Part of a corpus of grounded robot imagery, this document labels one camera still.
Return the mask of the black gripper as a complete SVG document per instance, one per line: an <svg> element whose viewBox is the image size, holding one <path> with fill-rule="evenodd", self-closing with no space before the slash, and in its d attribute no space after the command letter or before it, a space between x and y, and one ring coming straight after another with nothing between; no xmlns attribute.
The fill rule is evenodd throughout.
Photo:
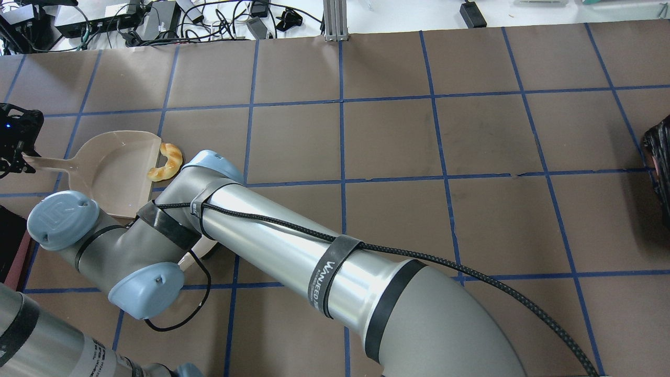
<svg viewBox="0 0 670 377"><path fill-rule="evenodd" d="M10 173L36 173L24 158L40 157L35 143L44 123L40 110L1 104L1 178Z"/></svg>

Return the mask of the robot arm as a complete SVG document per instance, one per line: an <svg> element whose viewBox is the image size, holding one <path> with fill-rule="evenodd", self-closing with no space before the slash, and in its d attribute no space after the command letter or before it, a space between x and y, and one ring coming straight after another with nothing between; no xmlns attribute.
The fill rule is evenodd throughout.
<svg viewBox="0 0 670 377"><path fill-rule="evenodd" d="M193 363L171 370L124 357L2 284L2 376L202 376Z"/></svg>
<svg viewBox="0 0 670 377"><path fill-rule="evenodd" d="M419 258L392 262L362 241L260 196L210 150L185 164L125 230L78 191L42 200L27 231L44 248L73 255L108 300L148 320L184 284L174 258L215 240L358 331L366 355L388 376L524 376L509 340L462 287Z"/></svg>

